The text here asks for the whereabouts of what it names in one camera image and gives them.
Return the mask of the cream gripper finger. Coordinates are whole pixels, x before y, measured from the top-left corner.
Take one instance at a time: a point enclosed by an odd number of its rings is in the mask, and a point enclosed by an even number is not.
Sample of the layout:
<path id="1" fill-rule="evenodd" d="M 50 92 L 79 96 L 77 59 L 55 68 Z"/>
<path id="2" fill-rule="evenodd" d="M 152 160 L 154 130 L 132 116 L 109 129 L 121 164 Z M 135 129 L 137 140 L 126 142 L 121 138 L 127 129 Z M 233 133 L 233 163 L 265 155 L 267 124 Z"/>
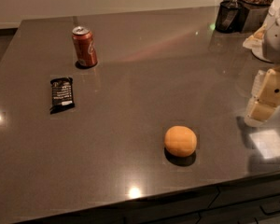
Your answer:
<path id="1" fill-rule="evenodd" d="M 258 30 L 249 36 L 243 43 L 243 47 L 246 49 L 259 48 L 262 45 L 263 37 L 266 31 L 266 25 L 262 25 Z"/>
<path id="2" fill-rule="evenodd" d="M 269 120 L 280 106 L 280 65 L 259 70 L 245 111 L 245 124 L 259 127 Z"/>

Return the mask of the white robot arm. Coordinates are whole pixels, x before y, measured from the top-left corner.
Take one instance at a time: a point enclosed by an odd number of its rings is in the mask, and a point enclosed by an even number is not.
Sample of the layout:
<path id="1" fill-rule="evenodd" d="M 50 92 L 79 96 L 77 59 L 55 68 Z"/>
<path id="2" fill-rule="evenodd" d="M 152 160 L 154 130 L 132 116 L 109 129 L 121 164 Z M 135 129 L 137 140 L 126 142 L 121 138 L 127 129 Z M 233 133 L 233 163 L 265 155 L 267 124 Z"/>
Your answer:
<path id="1" fill-rule="evenodd" d="M 280 106 L 280 0 L 271 3 L 264 23 L 245 40 L 243 47 L 260 60 L 274 64 L 267 71 L 258 71 L 246 107 L 245 124 L 258 127 Z"/>

